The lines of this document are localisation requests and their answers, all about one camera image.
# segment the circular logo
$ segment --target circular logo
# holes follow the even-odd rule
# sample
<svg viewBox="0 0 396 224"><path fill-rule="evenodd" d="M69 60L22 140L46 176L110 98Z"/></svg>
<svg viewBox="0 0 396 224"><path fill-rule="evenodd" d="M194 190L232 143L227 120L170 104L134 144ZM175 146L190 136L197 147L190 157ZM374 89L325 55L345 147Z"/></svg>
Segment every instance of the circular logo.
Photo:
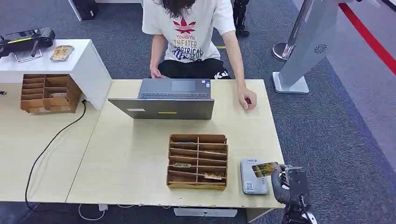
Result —
<svg viewBox="0 0 396 224"><path fill-rule="evenodd" d="M321 54L321 53L325 52L326 50L327 50L327 45L326 44L320 44L320 45L315 47L313 52L315 52L316 54Z"/></svg>

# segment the chrome pole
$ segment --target chrome pole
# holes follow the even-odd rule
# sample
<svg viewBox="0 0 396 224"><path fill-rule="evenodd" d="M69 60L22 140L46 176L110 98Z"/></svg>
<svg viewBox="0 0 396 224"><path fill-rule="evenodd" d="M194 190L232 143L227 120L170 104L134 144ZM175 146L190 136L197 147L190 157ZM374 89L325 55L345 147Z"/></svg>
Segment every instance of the chrome pole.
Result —
<svg viewBox="0 0 396 224"><path fill-rule="evenodd" d="M296 23L294 24L293 30L291 31L287 42L279 42L272 47L272 55L276 59L283 62L286 62L289 59L297 40L297 34L301 28L301 25L303 24L305 17L308 14L308 10L311 7L312 1L313 0L304 0L300 12L298 13Z"/></svg>

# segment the black shorts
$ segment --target black shorts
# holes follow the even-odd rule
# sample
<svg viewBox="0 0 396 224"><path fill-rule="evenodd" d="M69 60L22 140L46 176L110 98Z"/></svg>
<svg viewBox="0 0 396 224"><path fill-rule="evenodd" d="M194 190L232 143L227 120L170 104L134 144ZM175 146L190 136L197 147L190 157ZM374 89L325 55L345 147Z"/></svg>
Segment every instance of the black shorts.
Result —
<svg viewBox="0 0 396 224"><path fill-rule="evenodd" d="M214 58L188 63L165 60L158 70L169 78L231 79L223 62Z"/></svg>

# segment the qr code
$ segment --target qr code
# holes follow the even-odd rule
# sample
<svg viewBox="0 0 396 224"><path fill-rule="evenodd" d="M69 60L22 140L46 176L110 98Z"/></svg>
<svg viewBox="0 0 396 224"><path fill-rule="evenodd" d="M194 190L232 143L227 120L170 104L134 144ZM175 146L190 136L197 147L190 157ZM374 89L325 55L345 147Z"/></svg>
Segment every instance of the qr code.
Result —
<svg viewBox="0 0 396 224"><path fill-rule="evenodd" d="M253 190L253 183L246 182L246 190Z"/></svg>

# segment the white t-shirt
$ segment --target white t-shirt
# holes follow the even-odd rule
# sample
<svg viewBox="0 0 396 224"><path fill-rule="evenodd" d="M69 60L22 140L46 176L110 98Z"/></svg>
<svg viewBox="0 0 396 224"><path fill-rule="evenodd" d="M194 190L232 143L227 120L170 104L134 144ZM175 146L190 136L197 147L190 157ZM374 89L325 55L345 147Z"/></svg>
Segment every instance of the white t-shirt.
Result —
<svg viewBox="0 0 396 224"><path fill-rule="evenodd" d="M212 32L216 28L223 35L235 30L230 0L196 0L191 9L176 19L158 3L159 0L143 1L142 31L165 36L169 43L165 60L220 60L212 43Z"/></svg>

